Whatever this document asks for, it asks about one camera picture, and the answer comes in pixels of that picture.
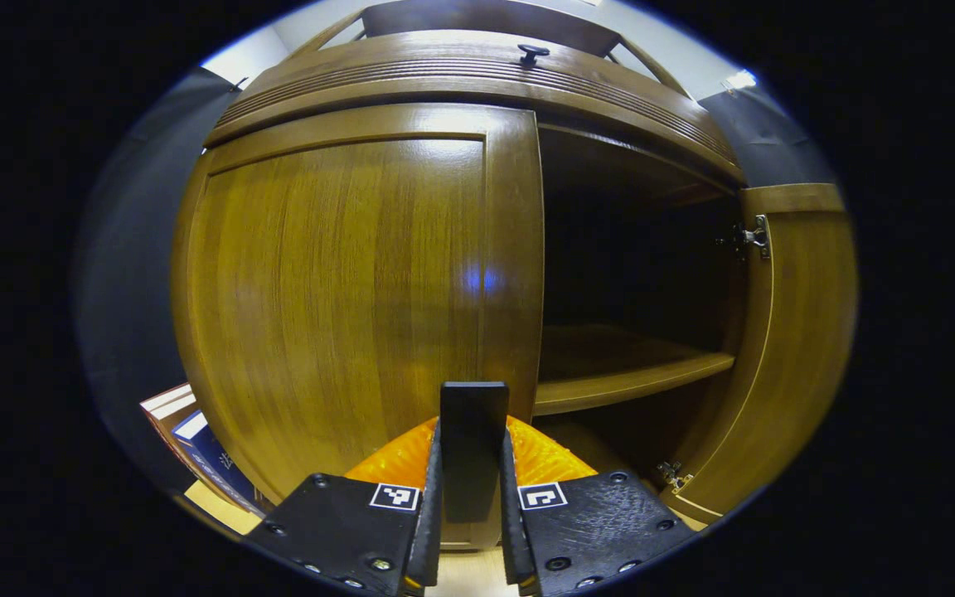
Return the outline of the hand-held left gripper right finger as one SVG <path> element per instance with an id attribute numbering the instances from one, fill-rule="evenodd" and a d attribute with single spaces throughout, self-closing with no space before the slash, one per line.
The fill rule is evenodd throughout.
<path id="1" fill-rule="evenodd" d="M 697 540 L 636 473 L 592 472 L 509 417 L 502 442 L 502 553 L 522 596 L 622 596 Z"/>

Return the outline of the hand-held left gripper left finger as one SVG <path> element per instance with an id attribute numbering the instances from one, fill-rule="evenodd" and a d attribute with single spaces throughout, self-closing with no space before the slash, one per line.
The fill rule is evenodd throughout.
<path id="1" fill-rule="evenodd" d="M 244 536 L 244 545 L 303 579 L 304 596 L 421 596 L 439 577 L 439 420 L 372 455 L 413 454 L 413 483 L 312 473 Z"/>

